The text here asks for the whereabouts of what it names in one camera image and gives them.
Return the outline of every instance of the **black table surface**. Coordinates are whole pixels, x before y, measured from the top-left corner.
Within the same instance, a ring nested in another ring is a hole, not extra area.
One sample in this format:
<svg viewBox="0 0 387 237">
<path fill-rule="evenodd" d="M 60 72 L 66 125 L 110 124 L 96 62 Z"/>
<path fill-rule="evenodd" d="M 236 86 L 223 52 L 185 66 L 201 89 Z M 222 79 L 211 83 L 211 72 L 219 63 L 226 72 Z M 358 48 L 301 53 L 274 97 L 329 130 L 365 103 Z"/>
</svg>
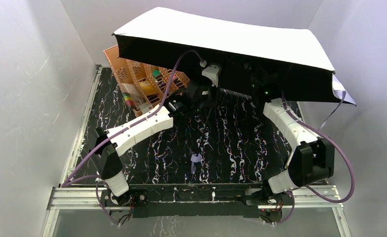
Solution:
<svg viewBox="0 0 387 237">
<path fill-rule="evenodd" d="M 296 102 L 291 108 L 301 116 Z M 174 118 L 172 128 L 154 134 L 132 148 L 121 161 L 130 184 L 255 183 L 279 173 L 290 153 L 282 133 L 251 100 L 222 93 L 220 106 L 209 118 L 201 147 L 200 170 L 191 174 L 191 154 L 198 151 L 207 111 Z M 110 68 L 103 68 L 78 163 L 95 144 L 94 130 L 109 129 L 135 118 Z M 75 178 L 96 174 L 89 160 Z M 80 184 L 95 184 L 86 179 Z"/>
</svg>

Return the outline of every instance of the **glass panel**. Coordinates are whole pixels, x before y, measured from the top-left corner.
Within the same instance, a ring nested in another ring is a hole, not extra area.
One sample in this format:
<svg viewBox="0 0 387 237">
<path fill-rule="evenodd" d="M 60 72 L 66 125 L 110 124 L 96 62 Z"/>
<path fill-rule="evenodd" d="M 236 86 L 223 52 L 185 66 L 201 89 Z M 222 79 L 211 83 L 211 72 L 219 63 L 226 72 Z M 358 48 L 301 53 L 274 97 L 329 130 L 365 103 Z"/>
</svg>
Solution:
<svg viewBox="0 0 387 237">
<path fill-rule="evenodd" d="M 284 211 L 286 216 L 289 209 L 284 208 Z M 114 213 L 113 216 L 119 218 L 122 213 Z M 110 223 L 102 210 L 61 210 L 54 237 L 340 236 L 331 208 L 295 209 L 287 222 L 276 227 L 263 224 L 260 219 L 241 216 L 134 218 L 120 229 Z"/>
</svg>

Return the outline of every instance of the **white connector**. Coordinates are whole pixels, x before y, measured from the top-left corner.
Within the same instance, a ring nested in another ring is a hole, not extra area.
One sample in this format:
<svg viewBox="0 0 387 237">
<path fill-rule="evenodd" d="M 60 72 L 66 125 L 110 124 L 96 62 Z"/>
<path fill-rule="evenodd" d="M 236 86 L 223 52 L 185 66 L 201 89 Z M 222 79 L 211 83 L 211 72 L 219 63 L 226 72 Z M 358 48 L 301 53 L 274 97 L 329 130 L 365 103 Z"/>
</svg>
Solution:
<svg viewBox="0 0 387 237">
<path fill-rule="evenodd" d="M 117 197 L 126 193 L 129 190 L 129 185 L 122 171 L 120 171 L 112 178 L 105 179 L 104 181 L 106 181 L 107 186 L 109 186 L 110 190 L 113 192 L 113 195 Z"/>
<path fill-rule="evenodd" d="M 212 81 L 212 86 L 218 86 L 218 76 L 220 71 L 221 70 L 218 65 L 211 64 L 202 70 L 202 75 Z"/>
<path fill-rule="evenodd" d="M 201 67 L 203 67 L 203 68 L 206 67 L 206 65 L 207 65 L 206 60 L 200 62 L 199 65 L 201 65 Z"/>
<path fill-rule="evenodd" d="M 272 192 L 274 194 L 298 188 L 298 186 L 292 182 L 291 177 L 289 176 L 289 172 L 287 170 L 282 171 L 280 174 L 269 178 L 268 182 L 270 189 L 272 189 Z"/>
</svg>

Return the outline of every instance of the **small white object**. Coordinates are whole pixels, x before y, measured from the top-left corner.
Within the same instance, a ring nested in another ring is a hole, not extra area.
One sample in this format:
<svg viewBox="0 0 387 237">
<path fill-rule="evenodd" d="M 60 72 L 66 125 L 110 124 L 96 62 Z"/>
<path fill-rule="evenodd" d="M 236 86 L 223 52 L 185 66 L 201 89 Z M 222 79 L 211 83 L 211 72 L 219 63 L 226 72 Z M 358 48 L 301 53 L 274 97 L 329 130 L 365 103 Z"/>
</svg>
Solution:
<svg viewBox="0 0 387 237">
<path fill-rule="evenodd" d="M 129 190 L 129 185 L 122 171 L 119 171 L 117 175 L 113 176 L 110 179 L 105 179 L 104 181 L 106 181 L 110 190 L 117 197 L 126 193 Z"/>
<path fill-rule="evenodd" d="M 192 154 L 192 156 L 190 157 L 190 161 L 193 162 L 193 163 L 197 163 L 197 162 L 200 162 L 202 160 L 202 155 L 201 154 Z"/>
<path fill-rule="evenodd" d="M 153 109 L 153 105 L 150 102 L 147 102 L 140 105 L 139 109 L 142 111 L 143 114 L 146 114 L 147 112 Z"/>
<path fill-rule="evenodd" d="M 268 180 L 268 182 L 270 189 L 272 189 L 272 192 L 274 194 L 298 188 L 298 186 L 292 182 L 291 177 L 289 176 L 289 172 L 287 170 L 281 172 L 276 176 L 273 176 Z"/>
<path fill-rule="evenodd" d="M 153 117 L 147 118 L 149 114 L 150 113 L 143 114 L 121 126 L 107 130 L 109 132 L 107 136 L 111 137 L 113 134 L 121 131 L 124 127 L 129 127 L 129 129 L 123 134 L 110 140 L 111 143 L 116 143 L 118 145 L 116 147 L 116 151 L 119 156 L 122 156 L 129 148 L 144 140 L 145 138 L 150 137 L 151 135 L 162 130 L 173 127 L 173 118 L 169 117 L 169 111 L 164 106 L 161 107 L 158 113 Z M 146 118 L 147 120 L 136 126 L 131 126 L 136 121 L 139 121 L 143 118 Z"/>
<path fill-rule="evenodd" d="M 218 86 L 218 76 L 220 73 L 220 68 L 218 65 L 209 65 L 202 70 L 202 75 L 209 78 L 212 81 L 212 86 Z"/>
<path fill-rule="evenodd" d="M 201 67 L 203 67 L 203 68 L 206 67 L 206 64 L 207 64 L 206 60 L 204 60 L 203 62 L 199 63 L 199 65 L 201 65 Z"/>
</svg>

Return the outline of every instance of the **wooden crate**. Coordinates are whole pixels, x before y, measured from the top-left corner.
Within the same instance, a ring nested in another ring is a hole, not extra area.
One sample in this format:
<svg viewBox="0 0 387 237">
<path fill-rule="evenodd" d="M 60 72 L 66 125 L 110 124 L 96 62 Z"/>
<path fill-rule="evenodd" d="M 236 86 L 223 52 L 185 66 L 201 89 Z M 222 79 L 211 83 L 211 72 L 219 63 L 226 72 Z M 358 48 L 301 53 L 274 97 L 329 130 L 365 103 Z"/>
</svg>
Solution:
<svg viewBox="0 0 387 237">
<path fill-rule="evenodd" d="M 126 89 L 122 85 L 123 83 L 133 84 L 145 103 L 149 103 L 152 107 L 154 107 L 161 102 L 166 90 L 166 86 L 162 85 L 164 83 L 165 85 L 169 83 L 170 73 L 172 72 L 171 69 L 165 69 L 120 58 L 117 45 L 104 50 L 104 54 L 106 55 L 107 61 L 112 69 L 113 76 L 115 76 L 122 92 L 127 93 Z M 159 70 L 162 76 L 155 79 L 152 74 L 154 70 Z M 169 94 L 179 88 L 187 87 L 187 83 L 189 83 L 189 78 L 184 73 L 176 72 L 175 74 L 177 79 L 172 82 Z M 142 87 L 139 85 L 142 81 L 148 81 L 157 91 L 157 94 L 146 96 L 145 91 L 143 91 Z M 142 115 L 142 111 L 139 108 L 136 108 L 133 111 L 136 116 Z"/>
</svg>

